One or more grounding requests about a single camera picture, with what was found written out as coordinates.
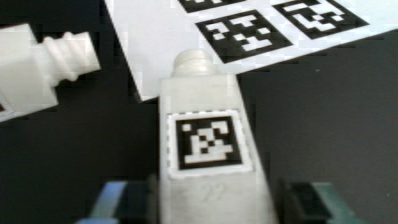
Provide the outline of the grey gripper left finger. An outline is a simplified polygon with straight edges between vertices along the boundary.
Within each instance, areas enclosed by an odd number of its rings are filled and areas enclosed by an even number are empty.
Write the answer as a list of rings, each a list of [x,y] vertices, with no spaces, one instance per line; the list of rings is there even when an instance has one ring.
[[[108,181],[88,215],[72,224],[158,224],[158,178]]]

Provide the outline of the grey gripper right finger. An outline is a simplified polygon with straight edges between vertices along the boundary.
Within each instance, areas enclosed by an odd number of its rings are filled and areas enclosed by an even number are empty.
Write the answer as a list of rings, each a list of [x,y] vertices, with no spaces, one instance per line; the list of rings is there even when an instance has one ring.
[[[280,224],[367,224],[330,182],[282,182],[280,196]]]

